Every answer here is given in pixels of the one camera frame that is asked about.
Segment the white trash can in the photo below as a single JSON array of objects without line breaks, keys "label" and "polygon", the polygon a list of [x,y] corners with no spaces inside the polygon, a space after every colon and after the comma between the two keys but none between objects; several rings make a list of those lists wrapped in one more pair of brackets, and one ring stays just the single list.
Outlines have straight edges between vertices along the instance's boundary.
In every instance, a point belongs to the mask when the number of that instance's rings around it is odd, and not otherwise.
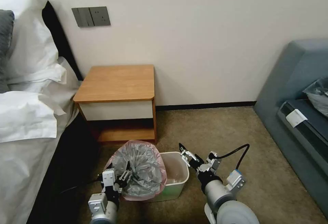
[{"label": "white trash can", "polygon": [[166,185],[159,195],[146,202],[158,202],[178,198],[183,186],[189,179],[189,169],[187,164],[182,160],[180,152],[163,152],[161,156],[167,174]]}]

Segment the sofa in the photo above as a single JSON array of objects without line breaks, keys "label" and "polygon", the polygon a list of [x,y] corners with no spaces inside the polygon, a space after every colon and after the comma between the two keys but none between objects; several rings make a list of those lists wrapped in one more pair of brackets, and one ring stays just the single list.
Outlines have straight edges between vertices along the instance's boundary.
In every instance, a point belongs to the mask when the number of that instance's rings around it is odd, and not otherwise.
[{"label": "sofa", "polygon": [[[283,155],[328,218],[328,119],[302,92],[328,76],[328,39],[290,42],[268,77],[254,110]],[[306,120],[287,121],[298,109]]]}]

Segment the plastic bag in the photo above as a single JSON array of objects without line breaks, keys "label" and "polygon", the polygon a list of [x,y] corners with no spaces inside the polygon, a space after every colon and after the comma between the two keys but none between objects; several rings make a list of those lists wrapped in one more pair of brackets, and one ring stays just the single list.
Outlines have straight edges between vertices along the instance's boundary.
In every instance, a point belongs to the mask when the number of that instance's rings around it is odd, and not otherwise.
[{"label": "plastic bag", "polygon": [[130,161],[132,176],[122,190],[122,196],[129,201],[143,201],[160,194],[167,180],[161,154],[148,142],[129,140],[109,159],[105,168],[113,163],[115,173],[121,175]]},{"label": "plastic bag", "polygon": [[311,101],[312,105],[328,117],[328,78],[321,78],[304,91]]}]

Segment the carpet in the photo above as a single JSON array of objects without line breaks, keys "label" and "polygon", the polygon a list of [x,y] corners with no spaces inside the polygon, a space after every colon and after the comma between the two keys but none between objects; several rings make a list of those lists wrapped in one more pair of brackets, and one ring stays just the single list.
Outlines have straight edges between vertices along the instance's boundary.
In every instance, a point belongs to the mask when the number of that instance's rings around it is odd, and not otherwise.
[{"label": "carpet", "polygon": [[[250,149],[239,170],[247,180],[237,199],[248,205],[261,224],[328,223],[288,164],[252,107],[161,111],[157,113],[159,152],[178,151],[178,143],[206,159],[210,151],[223,155],[245,143]],[[94,177],[118,147],[101,149]],[[224,158],[218,175],[226,179],[241,151]],[[99,183],[79,189],[83,195],[78,223],[90,222],[87,201],[101,191]],[[206,198],[193,170],[178,199],[141,203],[121,201],[118,224],[208,223]]]}]

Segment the wooden nightstand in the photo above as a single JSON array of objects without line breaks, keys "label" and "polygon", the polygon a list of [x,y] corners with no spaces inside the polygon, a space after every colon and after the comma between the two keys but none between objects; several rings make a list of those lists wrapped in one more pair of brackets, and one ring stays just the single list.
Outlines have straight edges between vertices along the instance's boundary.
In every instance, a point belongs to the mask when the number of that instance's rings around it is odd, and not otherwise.
[{"label": "wooden nightstand", "polygon": [[73,100],[99,142],[157,143],[153,65],[94,66]]}]

